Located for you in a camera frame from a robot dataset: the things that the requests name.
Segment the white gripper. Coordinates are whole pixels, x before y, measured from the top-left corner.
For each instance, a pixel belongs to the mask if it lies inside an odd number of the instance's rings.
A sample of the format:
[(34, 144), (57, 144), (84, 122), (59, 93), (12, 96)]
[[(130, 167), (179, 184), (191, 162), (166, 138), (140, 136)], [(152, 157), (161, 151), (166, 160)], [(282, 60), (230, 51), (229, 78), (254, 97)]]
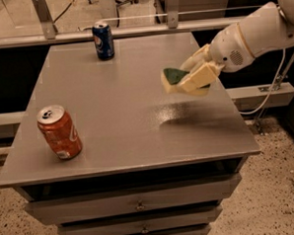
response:
[(222, 70), (237, 72), (252, 64), (257, 57), (254, 31), (250, 24), (236, 23), (218, 33), (211, 44), (201, 47), (180, 66), (180, 70), (189, 74), (176, 86), (178, 91), (206, 96)]

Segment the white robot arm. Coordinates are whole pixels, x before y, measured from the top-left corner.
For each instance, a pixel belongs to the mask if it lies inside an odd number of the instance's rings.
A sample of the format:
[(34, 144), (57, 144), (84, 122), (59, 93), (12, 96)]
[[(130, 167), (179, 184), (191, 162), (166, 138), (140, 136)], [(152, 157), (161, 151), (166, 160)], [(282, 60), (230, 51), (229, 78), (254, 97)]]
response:
[(177, 89), (196, 95), (220, 75), (237, 72), (272, 50), (294, 46), (294, 0), (267, 2), (238, 23), (219, 32), (210, 44), (186, 60), (187, 74)]

